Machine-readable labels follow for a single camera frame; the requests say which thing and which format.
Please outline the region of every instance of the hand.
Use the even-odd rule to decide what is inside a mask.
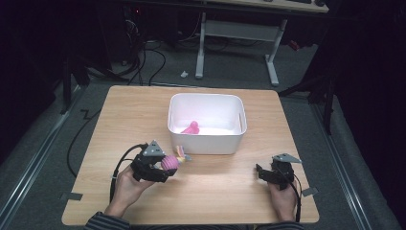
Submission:
[[[122,218],[125,210],[140,198],[145,189],[153,185],[153,181],[137,181],[132,176],[133,171],[130,166],[119,173],[116,181],[116,190],[113,200],[104,211],[105,215]]]
[[[277,212],[280,221],[295,221],[296,193],[290,184],[287,188],[280,191],[279,185],[268,183],[271,191],[272,206]]]

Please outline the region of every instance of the wire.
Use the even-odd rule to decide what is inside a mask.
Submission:
[[[221,48],[219,48],[219,49],[212,49],[212,48],[209,48],[207,45],[205,45],[205,49],[206,49],[206,50],[209,50],[209,51],[220,52],[220,51],[225,50],[225,49],[229,46],[229,44],[230,44],[230,39],[229,39],[229,38],[225,38],[225,37],[221,37],[221,38],[219,38],[219,37],[212,37],[212,39],[208,39],[208,40],[210,40],[210,41],[222,41],[222,40],[224,40],[224,41],[225,41],[223,47],[221,47]]]
[[[262,43],[264,43],[264,41],[260,41],[260,40],[251,41],[251,43],[248,43],[248,44],[244,44],[244,43],[241,43],[241,42],[236,42],[236,41],[234,41],[234,39],[232,39],[230,41],[230,44],[232,44],[232,45],[245,46],[245,47],[257,46],[257,45],[260,45]]]
[[[134,29],[135,29],[135,32],[136,32],[136,33],[135,33],[135,39],[133,39],[133,36],[134,36],[134,35],[132,35],[133,33],[132,33],[132,34],[126,33],[127,36],[128,36],[128,38],[129,38],[129,40],[130,40],[130,44],[129,44],[129,57],[128,57],[128,59],[131,61],[131,60],[133,59],[133,56],[134,56],[135,54],[138,54],[138,53],[139,53],[140,46],[139,46],[138,44],[144,44],[144,43],[143,43],[143,40],[145,39],[146,33],[139,33],[138,27],[137,27],[137,25],[136,25],[133,21],[126,19],[125,22],[126,22],[128,25],[130,25],[130,27],[131,27],[131,28],[130,28],[131,33],[132,33],[132,31],[133,31]],[[119,72],[119,73],[117,73],[117,74],[115,74],[115,75],[118,76],[118,77],[122,77],[122,76],[125,76],[125,75],[127,75],[127,74],[130,74],[131,72],[134,72],[136,69],[138,69],[138,66],[139,66],[139,61],[137,61],[137,60],[139,60],[139,59],[136,57],[135,60],[132,61],[132,64],[131,64],[131,66],[130,66],[128,69],[123,70],[122,72]],[[96,78],[99,78],[99,79],[104,79],[104,78],[106,78],[106,75],[95,73],[95,72],[93,72],[91,69],[87,69],[87,73],[88,73],[89,75],[91,75],[91,76],[93,76],[93,77],[96,77]]]
[[[127,85],[130,85],[132,83],[132,81],[134,81],[135,77],[137,77],[137,75],[139,75],[139,81],[140,81],[140,85],[143,86],[143,79],[141,77],[141,70],[144,68],[144,65],[146,64],[146,49],[145,46],[143,48],[143,54],[144,54],[144,58],[143,58],[143,63],[140,66],[138,66],[138,71],[132,76],[132,78],[128,81]]]
[[[196,46],[198,46],[200,44],[200,42],[199,42],[199,40],[197,40],[197,38],[199,38],[199,36],[190,38],[189,40],[184,40],[182,42],[177,42],[177,44],[182,46],[182,47],[193,48],[193,47],[196,47]],[[193,41],[192,45],[185,45],[184,44],[184,43],[192,43],[192,41]]]
[[[162,58],[164,59],[164,62],[162,63],[161,67],[149,78],[148,86],[151,86],[152,79],[164,68],[165,64],[167,63],[167,59],[165,58],[165,55],[159,51],[149,50],[149,49],[147,49],[146,51],[155,52],[155,53],[159,54],[160,56],[162,56]]]
[[[189,37],[185,38],[185,39],[178,40],[178,42],[187,41],[187,40],[194,39],[194,38],[198,37],[198,35],[195,35],[195,34],[196,34],[196,31],[197,31],[197,28],[199,28],[199,25],[200,25],[199,22],[200,22],[201,16],[202,16],[202,13],[200,13],[199,16],[197,17],[196,26],[194,27],[194,30],[191,33],[191,35]]]
[[[71,142],[71,145],[69,146],[68,149],[68,153],[66,154],[66,158],[67,158],[67,164],[68,164],[68,169],[71,172],[71,174],[76,178],[78,175],[74,172],[74,170],[71,167],[71,163],[70,163],[70,155],[71,155],[71,150],[72,150],[72,146],[75,144],[77,138],[79,137],[80,133],[83,131],[83,129],[86,127],[86,125],[93,120],[93,118],[96,117],[96,115],[98,115],[102,110],[100,109],[99,111],[97,111],[95,114],[93,114],[93,116],[91,116],[79,129],[79,131],[77,132],[77,134],[75,135],[74,139]]]
[[[280,168],[278,166],[275,166],[275,168],[278,170],[278,172],[283,176],[283,178],[289,182],[290,186],[292,187],[293,191],[296,194],[296,198],[298,199],[298,205],[297,205],[297,209],[296,209],[296,222],[300,222],[301,221],[301,210],[302,210],[302,185],[300,180],[299,181],[299,185],[300,185],[300,189],[301,189],[301,195],[299,195],[298,190],[296,189],[296,187],[293,185],[293,183],[282,173],[282,171],[280,170]]]
[[[132,152],[133,150],[137,149],[137,148],[141,148],[141,150],[144,150],[146,147],[148,146],[148,144],[139,144],[136,146],[131,147],[130,149],[128,149],[125,154],[122,156],[122,158],[120,159],[119,163],[116,166],[116,169],[113,172],[113,176],[111,177],[111,186],[110,186],[110,202],[113,199],[114,196],[114,191],[116,190],[116,180],[117,180],[117,175],[119,174],[119,168],[122,165],[123,161],[125,161],[125,158],[128,156],[128,154],[130,152]]]

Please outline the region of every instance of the pink toy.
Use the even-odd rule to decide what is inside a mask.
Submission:
[[[181,133],[185,134],[199,134],[199,124],[196,121],[192,121],[191,125],[183,130]]]
[[[178,159],[176,158],[176,156],[173,155],[166,156],[161,162],[161,167],[165,171],[176,170],[178,166],[179,166]]]
[[[176,152],[178,153],[179,157],[185,158],[185,152],[183,151],[183,146],[176,146]]]

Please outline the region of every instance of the striped sleeve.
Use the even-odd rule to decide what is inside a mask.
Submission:
[[[299,222],[279,222],[272,224],[260,225],[257,230],[305,230]]]
[[[90,218],[83,228],[84,230],[128,230],[130,229],[129,222],[103,214],[102,212],[96,213]]]

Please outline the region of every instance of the tape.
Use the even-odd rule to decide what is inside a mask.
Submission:
[[[75,193],[63,193],[61,196],[60,196],[60,200],[63,200],[63,201],[65,201],[65,200],[68,200],[68,199],[71,199],[71,200],[81,200],[81,197],[83,196],[83,194],[75,194]]]
[[[303,196],[316,195],[318,193],[319,193],[319,190],[317,188],[308,188],[308,189],[302,191]]]

